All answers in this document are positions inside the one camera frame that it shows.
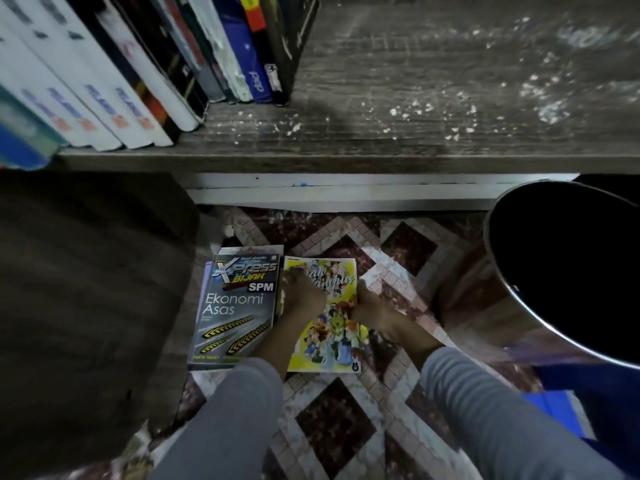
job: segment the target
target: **floor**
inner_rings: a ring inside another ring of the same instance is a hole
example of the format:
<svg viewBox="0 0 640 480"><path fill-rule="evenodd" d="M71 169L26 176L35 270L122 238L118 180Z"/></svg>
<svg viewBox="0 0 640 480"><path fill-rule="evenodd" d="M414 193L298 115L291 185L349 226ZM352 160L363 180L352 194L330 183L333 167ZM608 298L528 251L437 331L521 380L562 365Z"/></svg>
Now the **floor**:
<svg viewBox="0 0 640 480"><path fill-rule="evenodd" d="M427 302L480 236L484 214L347 216L211 206L201 211L224 220L232 235L224 246L284 243L288 255L355 257L370 289L452 346ZM262 478L479 479L436 405L423 395L404 350L373 331L365 359L359 375L288 375ZM511 387L541 389L532 370L508 363L483 366ZM123 457L55 478L144 478L224 375L190 373L174 425L153 434L143 428Z"/></svg>

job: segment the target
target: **white book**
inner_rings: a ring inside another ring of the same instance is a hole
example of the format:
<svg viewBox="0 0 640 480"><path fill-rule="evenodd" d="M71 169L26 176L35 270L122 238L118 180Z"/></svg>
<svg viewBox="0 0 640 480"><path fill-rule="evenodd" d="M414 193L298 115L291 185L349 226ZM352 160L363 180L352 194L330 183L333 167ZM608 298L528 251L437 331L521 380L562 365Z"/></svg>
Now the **white book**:
<svg viewBox="0 0 640 480"><path fill-rule="evenodd" d="M116 99L113 102L118 104L121 114L126 114L127 119L137 120L138 124L132 127L132 130L136 130L140 138L150 139L158 146L171 146L172 139L158 124L153 113L140 100L137 92L103 51L69 3L66 0L29 1L30 6L37 6L40 10L44 10L48 22L55 24L58 35L62 36L64 42L70 44L80 60L84 60L84 65L95 68L95 73L100 77L103 85L108 88L110 94L115 94Z"/></svg>
<svg viewBox="0 0 640 480"><path fill-rule="evenodd" d="M116 43L133 69L144 81L151 94L164 106L165 111L182 131L193 131L202 122L187 105L173 83L165 78L140 46L136 36L109 0L103 0L106 10L97 14L98 21Z"/></svg>
<svg viewBox="0 0 640 480"><path fill-rule="evenodd" d="M135 118L118 98L115 90L103 83L98 72L104 68L89 65L71 43L71 37L82 37L75 31L61 31L38 0L1 0L0 17L41 60L52 69L78 98L100 118L128 148L152 143L140 130Z"/></svg>
<svg viewBox="0 0 640 480"><path fill-rule="evenodd" d="M122 143L6 26L0 26L0 83L72 146L103 152Z"/></svg>
<svg viewBox="0 0 640 480"><path fill-rule="evenodd" d="M253 101L236 55L229 44L227 33L222 26L220 16L212 0L188 0L193 8L202 31L211 42L213 55L229 83L229 87L243 102Z"/></svg>

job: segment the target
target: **shelf board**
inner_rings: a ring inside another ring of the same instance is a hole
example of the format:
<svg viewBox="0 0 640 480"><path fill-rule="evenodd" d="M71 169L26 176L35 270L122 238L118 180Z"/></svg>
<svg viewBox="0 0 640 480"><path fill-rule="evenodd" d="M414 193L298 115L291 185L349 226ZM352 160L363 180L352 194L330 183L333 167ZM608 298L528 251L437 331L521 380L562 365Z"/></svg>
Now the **shelf board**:
<svg viewBox="0 0 640 480"><path fill-rule="evenodd" d="M640 0L322 0L292 103L71 169L640 173Z"/></svg>

